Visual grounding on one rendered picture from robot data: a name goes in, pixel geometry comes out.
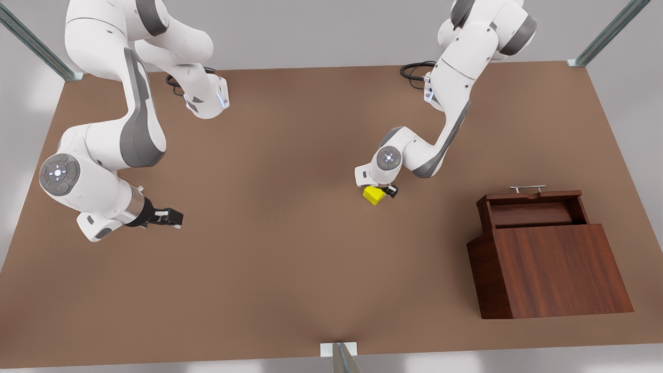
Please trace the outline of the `yellow square block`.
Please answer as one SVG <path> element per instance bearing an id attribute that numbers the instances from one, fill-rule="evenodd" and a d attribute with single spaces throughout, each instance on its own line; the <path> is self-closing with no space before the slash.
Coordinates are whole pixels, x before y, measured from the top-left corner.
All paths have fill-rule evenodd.
<path id="1" fill-rule="evenodd" d="M 369 185 L 363 189 L 363 197 L 374 206 L 377 205 L 386 196 L 387 193 L 383 189 L 376 186 Z"/>

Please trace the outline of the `silver frame post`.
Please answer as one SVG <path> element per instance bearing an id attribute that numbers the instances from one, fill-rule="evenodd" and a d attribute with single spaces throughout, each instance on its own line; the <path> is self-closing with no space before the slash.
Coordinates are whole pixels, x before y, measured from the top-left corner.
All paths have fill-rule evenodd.
<path id="1" fill-rule="evenodd" d="M 5 5 L 0 3 L 0 23 L 66 82 L 83 80 L 84 73 L 71 70 Z"/>
<path id="2" fill-rule="evenodd" d="M 320 356 L 332 357 L 333 373 L 361 373 L 354 357 L 358 355 L 356 342 L 320 344 Z"/>
<path id="3" fill-rule="evenodd" d="M 586 67 L 649 2 L 651 0 L 630 0 L 575 59 L 566 60 L 567 66 L 571 68 Z"/>

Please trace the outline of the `dark wooden cabinet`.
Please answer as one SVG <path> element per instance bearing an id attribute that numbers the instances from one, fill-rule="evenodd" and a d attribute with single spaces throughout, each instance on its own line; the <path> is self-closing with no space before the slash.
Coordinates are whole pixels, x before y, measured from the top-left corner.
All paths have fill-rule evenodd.
<path id="1" fill-rule="evenodd" d="M 633 312 L 601 224 L 493 229 L 467 252 L 484 319 Z"/>

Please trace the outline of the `wooden drawer with silver handle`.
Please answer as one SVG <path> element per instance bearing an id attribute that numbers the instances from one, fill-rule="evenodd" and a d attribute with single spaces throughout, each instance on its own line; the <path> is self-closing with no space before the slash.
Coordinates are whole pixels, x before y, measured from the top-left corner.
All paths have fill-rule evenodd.
<path id="1" fill-rule="evenodd" d="M 582 191 L 486 194 L 476 202 L 483 232 L 516 227 L 589 224 Z"/>

